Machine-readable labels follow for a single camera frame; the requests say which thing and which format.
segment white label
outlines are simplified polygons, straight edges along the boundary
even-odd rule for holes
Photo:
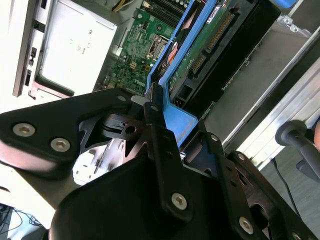
[[[212,19],[214,19],[215,15],[216,15],[217,12],[219,11],[220,7],[221,7],[221,6],[216,6],[216,7],[213,9],[211,15],[209,16],[208,20],[206,21],[207,24],[211,23]]]

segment silver metal frame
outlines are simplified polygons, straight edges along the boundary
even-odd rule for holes
[[[277,129],[290,120],[301,120],[310,128],[319,118],[319,103],[320,58],[242,143],[238,151],[251,158],[253,164],[261,170],[284,148],[275,140]]]

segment floor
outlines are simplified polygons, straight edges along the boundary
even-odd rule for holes
[[[320,239],[320,184],[296,169],[296,164],[301,159],[295,149],[286,147],[276,157],[276,162],[281,175],[290,188],[302,220]],[[269,163],[261,173],[292,207],[286,188],[275,172],[275,167]]]

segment green circuit board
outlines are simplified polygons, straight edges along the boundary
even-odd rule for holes
[[[169,80],[168,84],[170,92],[179,80],[185,80],[189,71],[192,71],[195,74],[200,69],[206,59],[206,55],[202,53],[202,50],[205,49],[210,52],[214,48],[234,17],[232,13],[229,13],[224,18],[223,22],[219,24],[224,13],[227,11],[230,2],[231,1],[227,1],[224,5],[215,6],[206,21],[206,24],[203,26],[201,32],[182,59],[179,67]]]
[[[116,65],[105,78],[105,87],[144,96],[147,76],[173,32],[172,27],[139,9]]]

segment silver screw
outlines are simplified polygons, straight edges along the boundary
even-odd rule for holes
[[[238,157],[239,157],[242,161],[246,160],[245,156],[243,156],[243,155],[240,154],[240,153],[238,153]]]
[[[18,123],[13,127],[14,134],[20,137],[30,137],[35,134],[36,129],[28,123]]]
[[[296,233],[296,232],[292,232],[292,236],[293,236],[293,239],[294,240],[302,240],[302,238],[298,235],[298,233]]]
[[[241,216],[239,218],[239,224],[241,226],[241,228],[247,233],[247,234],[254,234],[254,228],[252,227],[251,223],[249,222],[248,219],[246,219],[245,217]]]
[[[117,97],[120,101],[125,102],[126,98],[124,96],[118,95]]]
[[[151,108],[152,108],[153,110],[155,110],[155,111],[158,111],[158,108],[157,108],[156,106],[154,106],[154,105],[151,105]]]
[[[51,141],[50,146],[53,150],[63,153],[70,149],[70,142],[67,139],[57,137]]]
[[[180,193],[175,192],[174,194],[172,194],[171,201],[177,209],[185,210],[187,208],[187,200]]]
[[[218,138],[217,138],[216,135],[213,135],[213,134],[212,134],[212,135],[211,135],[211,138],[212,138],[213,141],[218,141]]]

